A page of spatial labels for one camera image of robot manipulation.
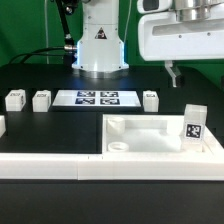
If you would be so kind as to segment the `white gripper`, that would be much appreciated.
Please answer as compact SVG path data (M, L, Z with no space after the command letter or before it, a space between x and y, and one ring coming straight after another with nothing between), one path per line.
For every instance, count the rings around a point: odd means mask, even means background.
M175 60L224 58L224 0L137 0L137 10L140 55L166 61L174 88L183 81Z

